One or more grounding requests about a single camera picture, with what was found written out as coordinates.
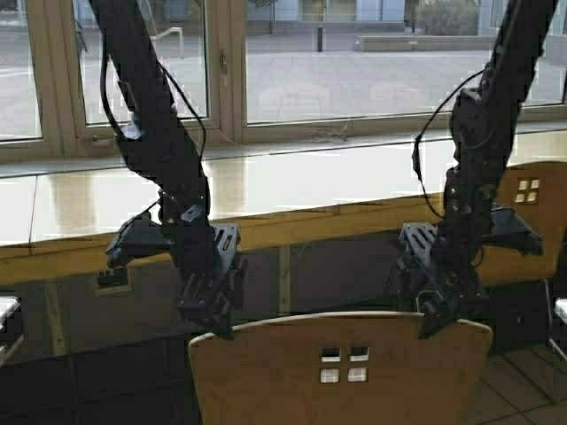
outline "pavement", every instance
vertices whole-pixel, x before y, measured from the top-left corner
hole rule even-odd
[[[315,51],[312,34],[247,37],[247,113],[249,122],[320,120],[432,112],[458,84],[482,69],[490,51],[357,52],[356,34],[327,34],[325,51]],[[100,41],[86,34],[81,57],[88,123],[105,122],[98,80]],[[27,33],[0,30],[0,140],[40,135],[35,83]],[[206,61],[201,38],[186,36],[180,57],[175,35],[157,41],[164,65],[206,114]],[[541,60],[528,104],[561,99],[565,70]],[[109,98],[119,120],[128,110],[111,69]],[[185,107],[180,114],[188,116]]]

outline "window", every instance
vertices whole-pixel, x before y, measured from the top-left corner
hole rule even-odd
[[[137,3],[159,59],[203,118],[207,139],[231,147],[414,134],[484,67],[507,5],[124,1]],[[567,119],[563,37],[551,32],[551,38],[521,120]],[[34,158],[118,153],[100,102],[101,40],[90,0],[0,0],[0,40],[0,162],[31,152]],[[116,80],[111,64],[108,96],[116,118],[126,121]],[[174,96],[198,143],[198,123]],[[448,116],[441,113],[431,128],[447,128]],[[15,143],[30,149],[8,149]]]
[[[42,136],[27,15],[22,0],[0,2],[0,143]]]
[[[205,11],[195,0],[137,0],[159,61],[177,79],[200,117],[208,115],[205,49]],[[99,76],[101,37],[89,0],[74,0],[78,56],[81,63],[82,95],[87,125],[105,124],[100,103]],[[118,88],[117,75],[109,65],[106,89],[113,114],[128,120],[128,108]],[[193,118],[177,93],[178,113]]]
[[[415,2],[414,7],[412,37],[401,0],[248,0],[249,128],[433,112],[459,83],[484,68],[493,35],[483,28],[481,2]],[[503,0],[493,3],[497,26],[504,7]],[[463,35],[469,38],[455,38]],[[557,61],[543,58],[527,104],[560,103],[564,75]],[[445,111],[453,104],[454,99]]]
[[[497,28],[500,26],[502,19],[504,18],[504,12],[506,11],[506,6],[508,0],[493,0],[493,10],[490,17],[490,26]]]

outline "wooden table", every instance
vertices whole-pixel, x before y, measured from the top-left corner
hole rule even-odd
[[[240,251],[435,221],[412,170],[409,144],[210,160],[213,222],[236,222]],[[440,207],[452,141],[422,146],[425,187]],[[520,135],[510,165],[567,162],[567,133]],[[157,198],[127,169],[0,180],[0,285],[105,269],[120,225]],[[161,255],[138,262],[166,261]]]

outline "tile floor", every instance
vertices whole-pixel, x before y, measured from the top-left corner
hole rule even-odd
[[[559,403],[553,371],[558,369]],[[559,425],[567,423],[567,362],[554,363],[544,345],[491,357],[463,425]]]

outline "glass pane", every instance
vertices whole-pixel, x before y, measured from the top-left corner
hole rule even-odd
[[[0,1],[0,99],[0,142],[41,137],[23,0]]]
[[[484,68],[506,4],[248,0],[248,122],[433,112],[456,86]],[[562,101],[567,65],[562,31],[558,23],[547,38],[528,105]]]
[[[208,109],[203,9],[205,0],[137,0],[137,2],[159,61],[183,88],[197,114],[206,117]],[[90,9],[89,0],[73,0],[73,4],[87,124],[107,123],[99,91],[102,50],[100,32]],[[118,77],[112,63],[108,67],[106,89],[116,120],[128,120],[128,108],[118,88]],[[179,116],[193,118],[173,86],[172,91]]]

